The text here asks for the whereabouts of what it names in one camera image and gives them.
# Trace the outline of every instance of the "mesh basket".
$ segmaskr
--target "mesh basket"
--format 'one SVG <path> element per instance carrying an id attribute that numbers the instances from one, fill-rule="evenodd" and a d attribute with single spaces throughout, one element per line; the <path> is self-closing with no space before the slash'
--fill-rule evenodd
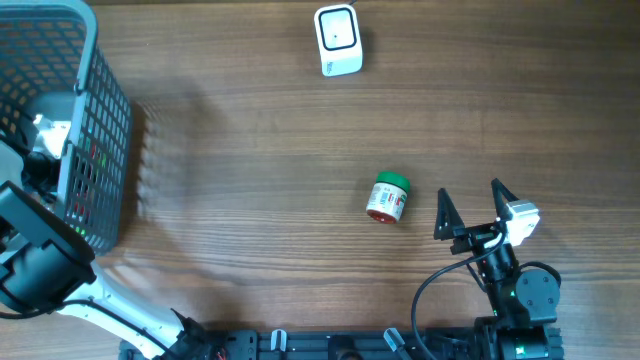
<path id="1" fill-rule="evenodd" d="M 0 2 L 0 129 L 32 146 L 36 114 L 66 118 L 57 199 L 49 208 L 97 254 L 116 243 L 131 135 L 128 99 L 79 0 Z"/>

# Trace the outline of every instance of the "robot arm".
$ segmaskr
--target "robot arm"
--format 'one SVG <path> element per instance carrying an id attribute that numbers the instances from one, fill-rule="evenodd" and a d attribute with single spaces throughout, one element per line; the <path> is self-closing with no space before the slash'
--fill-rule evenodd
<path id="1" fill-rule="evenodd" d="M 0 301 L 21 315 L 58 311 L 130 342 L 149 359 L 184 332 L 184 318 L 107 275 L 82 237 L 16 185 L 0 186 L 0 218 L 13 229 L 0 254 Z"/>
<path id="2" fill-rule="evenodd" d="M 151 304 L 120 285 L 107 275 L 95 261 L 91 263 L 91 268 L 96 275 L 96 280 L 90 284 L 80 285 L 64 301 L 89 300 L 142 329 L 148 337 L 103 310 L 97 310 L 87 305 L 68 305 L 58 310 L 58 313 L 75 316 L 100 326 L 133 344 L 147 359 L 163 355 L 166 349 L 176 343 L 178 335 L 184 330 L 176 313 Z M 149 338 L 159 341 L 163 347 Z"/>

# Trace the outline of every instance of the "wood grain surface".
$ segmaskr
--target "wood grain surface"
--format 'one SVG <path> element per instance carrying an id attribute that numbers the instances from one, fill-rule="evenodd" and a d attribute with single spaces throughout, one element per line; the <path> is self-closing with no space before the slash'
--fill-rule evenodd
<path id="1" fill-rule="evenodd" d="M 323 5 L 95 7 L 136 114 L 108 272 L 211 328 L 408 328 L 419 283 L 459 260 L 433 240 L 436 191 L 479 224 L 499 177 L 541 209 L 517 255 L 564 277 L 567 358 L 637 358 L 638 3 L 362 0 L 364 68 L 333 79 L 313 28 Z M 385 169 L 412 182 L 395 226 L 364 212 Z M 418 316 L 490 311 L 461 270 Z M 0 339 L 2 359 L 118 346 L 62 315 L 3 322 Z"/>

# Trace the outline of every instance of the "white sensor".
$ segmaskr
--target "white sensor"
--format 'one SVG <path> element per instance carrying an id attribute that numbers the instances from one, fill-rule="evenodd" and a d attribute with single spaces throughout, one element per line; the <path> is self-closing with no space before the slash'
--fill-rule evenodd
<path id="1" fill-rule="evenodd" d="M 318 9 L 314 17 L 322 74 L 338 76 L 362 68 L 362 43 L 356 11 L 340 4 Z"/>

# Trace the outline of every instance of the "white label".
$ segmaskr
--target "white label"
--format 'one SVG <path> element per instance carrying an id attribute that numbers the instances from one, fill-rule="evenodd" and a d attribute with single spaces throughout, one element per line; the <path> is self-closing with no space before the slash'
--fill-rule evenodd
<path id="1" fill-rule="evenodd" d="M 376 210 L 400 220 L 407 193 L 401 188 L 384 183 L 377 183 L 371 190 L 367 210 Z"/>

